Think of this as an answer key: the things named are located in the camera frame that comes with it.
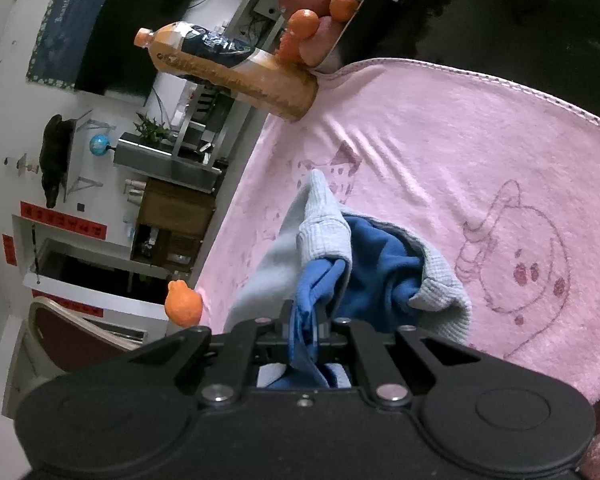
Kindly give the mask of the grey and blue sweater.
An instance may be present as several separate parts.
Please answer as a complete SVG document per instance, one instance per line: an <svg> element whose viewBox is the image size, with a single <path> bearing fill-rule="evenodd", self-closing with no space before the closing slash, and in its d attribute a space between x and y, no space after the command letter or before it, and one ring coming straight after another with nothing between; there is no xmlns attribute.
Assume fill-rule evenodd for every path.
<svg viewBox="0 0 600 480"><path fill-rule="evenodd" d="M254 318L280 318L288 325L286 362L261 366L258 387L347 388L341 365L318 360L321 314L363 321L379 333L414 325L463 342L471 303L433 244L402 226L344 208L324 174L313 169L225 327Z"/></svg>

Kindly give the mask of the orange tangerine fruit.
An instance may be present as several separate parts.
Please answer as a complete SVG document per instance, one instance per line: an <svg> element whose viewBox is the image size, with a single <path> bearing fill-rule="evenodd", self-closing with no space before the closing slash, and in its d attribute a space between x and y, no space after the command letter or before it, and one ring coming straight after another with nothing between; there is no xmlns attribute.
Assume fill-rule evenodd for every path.
<svg viewBox="0 0 600 480"><path fill-rule="evenodd" d="M164 302L169 320L180 327L198 325L202 315L202 298L186 281L170 281Z"/></svg>

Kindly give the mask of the brown wooden cabinet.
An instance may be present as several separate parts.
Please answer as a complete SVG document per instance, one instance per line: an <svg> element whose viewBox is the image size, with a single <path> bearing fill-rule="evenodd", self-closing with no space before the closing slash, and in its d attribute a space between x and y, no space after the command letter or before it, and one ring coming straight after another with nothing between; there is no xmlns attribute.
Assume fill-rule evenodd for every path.
<svg viewBox="0 0 600 480"><path fill-rule="evenodd" d="M189 274L214 212L213 196L150 178L140 202L131 259Z"/></svg>

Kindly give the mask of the dark red chair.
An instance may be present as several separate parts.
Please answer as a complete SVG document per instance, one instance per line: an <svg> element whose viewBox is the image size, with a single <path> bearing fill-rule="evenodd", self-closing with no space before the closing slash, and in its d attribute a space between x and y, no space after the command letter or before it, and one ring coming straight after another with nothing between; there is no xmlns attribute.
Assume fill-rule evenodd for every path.
<svg viewBox="0 0 600 480"><path fill-rule="evenodd" d="M52 298L36 296L16 338L2 414L14 418L24 397L44 382L139 346Z"/></svg>

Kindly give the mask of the pink printed towel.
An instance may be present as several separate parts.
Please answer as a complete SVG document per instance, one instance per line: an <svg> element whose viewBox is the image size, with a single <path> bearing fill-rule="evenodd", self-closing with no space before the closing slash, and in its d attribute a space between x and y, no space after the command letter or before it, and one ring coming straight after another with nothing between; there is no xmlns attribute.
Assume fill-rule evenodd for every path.
<svg viewBox="0 0 600 480"><path fill-rule="evenodd" d="M371 60L269 117L197 289L228 310L320 170L344 206L438 248L472 304L469 343L600 400L600 118L493 76Z"/></svg>

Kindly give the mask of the potted green plant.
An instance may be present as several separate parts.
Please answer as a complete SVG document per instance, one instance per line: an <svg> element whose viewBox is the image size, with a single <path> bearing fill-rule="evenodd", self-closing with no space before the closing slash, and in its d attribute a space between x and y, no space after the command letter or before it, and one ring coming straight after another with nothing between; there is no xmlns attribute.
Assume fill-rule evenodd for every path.
<svg viewBox="0 0 600 480"><path fill-rule="evenodd" d="M152 148L158 148L161 142L168 140L170 130L165 125L160 124L154 118L148 117L146 114L136 114L137 121L134 122L135 131L140 140Z"/></svg>

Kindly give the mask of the blue globe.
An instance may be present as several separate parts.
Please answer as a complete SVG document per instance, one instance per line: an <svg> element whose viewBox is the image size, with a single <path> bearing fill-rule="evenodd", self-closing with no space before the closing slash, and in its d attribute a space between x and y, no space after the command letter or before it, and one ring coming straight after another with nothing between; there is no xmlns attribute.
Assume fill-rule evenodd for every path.
<svg viewBox="0 0 600 480"><path fill-rule="evenodd" d="M106 134L94 134L88 144L90 152L94 156L104 156L110 150L110 140Z"/></svg>

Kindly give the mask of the orange juice bottle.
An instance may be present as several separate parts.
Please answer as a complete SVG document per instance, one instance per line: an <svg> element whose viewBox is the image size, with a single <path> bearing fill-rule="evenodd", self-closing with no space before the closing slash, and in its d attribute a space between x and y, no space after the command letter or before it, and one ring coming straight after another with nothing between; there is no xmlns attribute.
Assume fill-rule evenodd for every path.
<svg viewBox="0 0 600 480"><path fill-rule="evenodd" d="M208 81L290 122L306 114L317 94L315 76L297 65L199 25L175 22L157 30L141 28L134 44L148 51L160 72Z"/></svg>

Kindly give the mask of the fruit tray with fruits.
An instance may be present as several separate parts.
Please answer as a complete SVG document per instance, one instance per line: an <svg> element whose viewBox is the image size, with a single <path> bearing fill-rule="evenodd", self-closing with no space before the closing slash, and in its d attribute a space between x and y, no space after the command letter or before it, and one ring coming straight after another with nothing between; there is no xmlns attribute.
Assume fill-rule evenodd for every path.
<svg viewBox="0 0 600 480"><path fill-rule="evenodd" d="M285 19L275 57L305 68L320 66L363 0L278 0Z"/></svg>

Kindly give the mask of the black television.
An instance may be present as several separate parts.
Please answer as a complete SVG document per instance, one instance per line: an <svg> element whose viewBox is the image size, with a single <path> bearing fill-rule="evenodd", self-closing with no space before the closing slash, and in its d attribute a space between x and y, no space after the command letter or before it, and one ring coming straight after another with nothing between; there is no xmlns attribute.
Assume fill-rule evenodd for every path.
<svg viewBox="0 0 600 480"><path fill-rule="evenodd" d="M74 88L146 102L157 76L146 50L134 39L142 28L157 30L184 18L193 0L105 0L96 18Z"/></svg>

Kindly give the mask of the dark blue wall poster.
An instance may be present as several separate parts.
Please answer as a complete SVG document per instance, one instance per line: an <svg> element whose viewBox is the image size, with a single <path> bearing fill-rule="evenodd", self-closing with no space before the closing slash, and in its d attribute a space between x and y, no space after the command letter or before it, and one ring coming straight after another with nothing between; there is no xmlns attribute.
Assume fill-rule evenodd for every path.
<svg viewBox="0 0 600 480"><path fill-rule="evenodd" d="M73 89L88 40L106 0L50 0L36 35L27 80Z"/></svg>

